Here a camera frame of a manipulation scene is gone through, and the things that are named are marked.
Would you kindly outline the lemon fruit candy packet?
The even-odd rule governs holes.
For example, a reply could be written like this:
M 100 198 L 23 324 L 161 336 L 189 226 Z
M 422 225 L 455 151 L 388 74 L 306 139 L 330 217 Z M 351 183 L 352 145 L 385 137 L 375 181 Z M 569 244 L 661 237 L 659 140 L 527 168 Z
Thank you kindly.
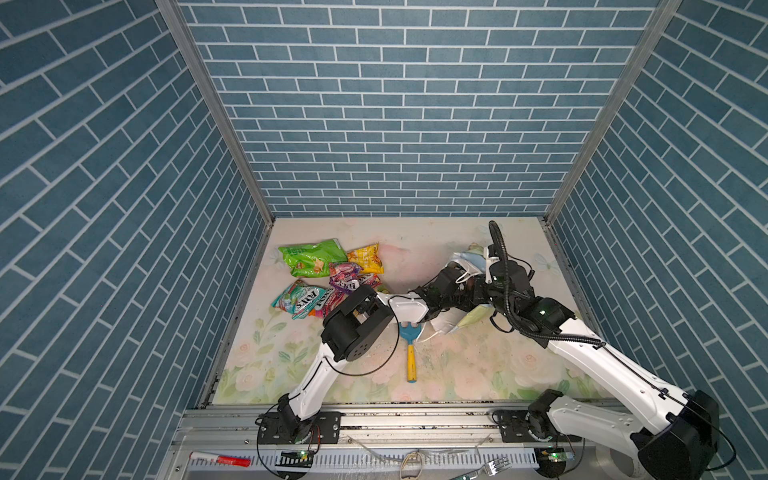
M 376 292 L 389 292 L 377 274 L 366 274 L 358 276 L 356 279 L 342 281 L 341 283 L 331 283 L 328 287 L 323 287 L 323 293 L 310 310 L 309 315 L 316 318 L 325 318 L 351 293 L 354 293 L 364 285 L 370 286 Z

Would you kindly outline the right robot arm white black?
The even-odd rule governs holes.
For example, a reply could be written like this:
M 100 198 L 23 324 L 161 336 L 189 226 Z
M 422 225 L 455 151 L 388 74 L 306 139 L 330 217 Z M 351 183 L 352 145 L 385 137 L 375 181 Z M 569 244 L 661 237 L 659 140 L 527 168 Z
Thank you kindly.
M 535 295 L 529 275 L 512 260 L 487 259 L 479 285 L 515 332 L 576 366 L 626 409 L 586 405 L 548 389 L 528 408 L 534 438 L 590 440 L 630 457 L 654 479 L 698 479 L 707 471 L 724 437 L 716 400 L 649 372 L 561 303 Z

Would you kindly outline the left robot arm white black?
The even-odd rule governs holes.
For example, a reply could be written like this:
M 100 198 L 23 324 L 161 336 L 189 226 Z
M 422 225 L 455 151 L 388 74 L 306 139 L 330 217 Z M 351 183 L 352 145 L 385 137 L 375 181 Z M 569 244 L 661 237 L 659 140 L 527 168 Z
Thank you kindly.
M 346 366 L 364 356 L 389 325 L 420 328 L 440 314 L 474 308 L 474 279 L 481 270 L 463 260 L 447 263 L 432 279 L 404 294 L 388 294 L 363 285 L 322 322 L 320 346 L 302 381 L 282 395 L 260 420 L 278 444 L 313 435 L 323 400 Z

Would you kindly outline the purple berry candy packet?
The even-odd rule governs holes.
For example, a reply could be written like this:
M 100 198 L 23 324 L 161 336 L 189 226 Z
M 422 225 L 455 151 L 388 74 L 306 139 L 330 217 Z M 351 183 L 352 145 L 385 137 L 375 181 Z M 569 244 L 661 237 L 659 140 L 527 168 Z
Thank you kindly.
M 331 287 L 350 294 L 361 286 L 360 267 L 351 262 L 331 263 L 329 265 L 329 284 Z

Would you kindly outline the green chips bag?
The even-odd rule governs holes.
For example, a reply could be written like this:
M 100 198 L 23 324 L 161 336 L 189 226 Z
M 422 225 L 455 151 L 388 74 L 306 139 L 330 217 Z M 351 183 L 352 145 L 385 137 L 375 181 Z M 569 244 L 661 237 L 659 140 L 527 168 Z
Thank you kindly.
M 294 277 L 328 277 L 331 264 L 347 261 L 347 254 L 337 239 L 324 240 L 315 244 L 281 246 L 278 250 Z

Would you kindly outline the yellow corn chips packet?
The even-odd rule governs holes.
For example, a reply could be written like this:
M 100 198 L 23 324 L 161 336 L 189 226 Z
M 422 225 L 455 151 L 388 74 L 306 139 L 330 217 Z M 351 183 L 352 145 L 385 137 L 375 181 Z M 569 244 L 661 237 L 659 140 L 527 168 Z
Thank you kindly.
M 347 259 L 360 267 L 362 274 L 383 274 L 383 261 L 379 256 L 379 244 L 374 243 L 347 252 Z

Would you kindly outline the illustrated paper gift bag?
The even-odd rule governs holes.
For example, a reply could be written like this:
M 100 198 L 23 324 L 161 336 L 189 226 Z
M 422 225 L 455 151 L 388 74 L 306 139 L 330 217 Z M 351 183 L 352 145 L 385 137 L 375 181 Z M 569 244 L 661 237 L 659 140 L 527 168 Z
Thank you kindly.
M 448 335 L 488 319 L 494 312 L 487 298 L 488 248 L 471 244 L 454 252 L 446 265 L 416 292 L 427 304 L 419 325 L 429 325 L 434 335 Z

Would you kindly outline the teal red snack packet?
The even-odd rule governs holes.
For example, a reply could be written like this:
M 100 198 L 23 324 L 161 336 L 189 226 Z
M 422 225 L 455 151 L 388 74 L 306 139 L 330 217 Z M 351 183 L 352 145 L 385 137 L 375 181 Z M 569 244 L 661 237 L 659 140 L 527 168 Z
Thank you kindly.
M 297 279 L 278 295 L 271 307 L 290 314 L 293 319 L 302 319 L 309 315 L 326 293 L 323 287 Z

